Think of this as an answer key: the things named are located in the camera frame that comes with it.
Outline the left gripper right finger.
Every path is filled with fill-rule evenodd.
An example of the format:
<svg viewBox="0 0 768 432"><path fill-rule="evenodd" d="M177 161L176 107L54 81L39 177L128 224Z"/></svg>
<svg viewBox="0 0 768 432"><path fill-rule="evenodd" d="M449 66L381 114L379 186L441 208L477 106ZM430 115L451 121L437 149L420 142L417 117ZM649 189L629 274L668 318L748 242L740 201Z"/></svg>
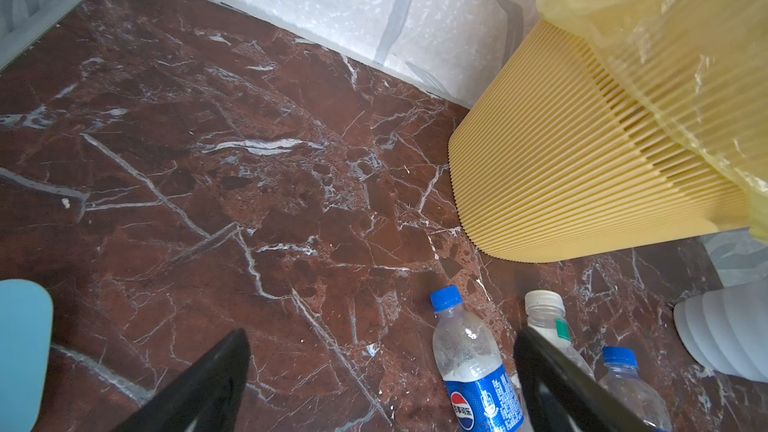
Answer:
<svg viewBox="0 0 768 432"><path fill-rule="evenodd" d="M518 333L514 360L535 431L650 430L533 328Z"/></svg>

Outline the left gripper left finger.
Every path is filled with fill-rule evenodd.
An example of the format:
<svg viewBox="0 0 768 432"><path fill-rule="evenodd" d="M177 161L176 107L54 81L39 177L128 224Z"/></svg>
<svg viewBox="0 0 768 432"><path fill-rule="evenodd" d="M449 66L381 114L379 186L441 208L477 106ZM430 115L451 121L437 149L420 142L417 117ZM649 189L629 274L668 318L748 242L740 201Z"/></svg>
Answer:
<svg viewBox="0 0 768 432"><path fill-rule="evenodd" d="M194 362L117 431L232 431L250 363L244 329L236 329Z"/></svg>

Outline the blue cap blue label bottle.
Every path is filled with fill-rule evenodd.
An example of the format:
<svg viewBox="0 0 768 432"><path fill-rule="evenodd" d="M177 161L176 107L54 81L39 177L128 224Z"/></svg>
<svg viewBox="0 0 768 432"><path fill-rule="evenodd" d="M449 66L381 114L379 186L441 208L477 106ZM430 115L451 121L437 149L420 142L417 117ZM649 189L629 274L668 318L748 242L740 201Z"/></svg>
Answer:
<svg viewBox="0 0 768 432"><path fill-rule="evenodd" d="M602 354L606 373L598 383L652 431L672 431L664 400L640 378L634 352L628 348L606 346Z"/></svg>

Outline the blue cap Pepsi water bottle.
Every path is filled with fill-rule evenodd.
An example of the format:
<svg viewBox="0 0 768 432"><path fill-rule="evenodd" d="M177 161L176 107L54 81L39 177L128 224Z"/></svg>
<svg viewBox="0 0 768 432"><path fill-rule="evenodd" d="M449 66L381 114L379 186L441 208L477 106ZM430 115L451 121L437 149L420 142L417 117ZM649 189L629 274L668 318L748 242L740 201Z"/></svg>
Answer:
<svg viewBox="0 0 768 432"><path fill-rule="evenodd" d="M455 286L430 294L438 323L432 348L463 431L520 431L523 408L491 330L468 310Z"/></svg>

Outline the white cap green label bottle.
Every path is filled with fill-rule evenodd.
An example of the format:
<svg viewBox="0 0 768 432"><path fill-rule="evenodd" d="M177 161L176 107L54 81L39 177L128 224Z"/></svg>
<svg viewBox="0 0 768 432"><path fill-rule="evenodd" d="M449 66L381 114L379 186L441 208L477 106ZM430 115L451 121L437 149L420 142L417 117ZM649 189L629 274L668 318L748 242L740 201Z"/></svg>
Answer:
<svg viewBox="0 0 768 432"><path fill-rule="evenodd" d="M595 380L592 369L572 344L563 298L553 291L533 290L525 295L524 300L527 325Z"/></svg>

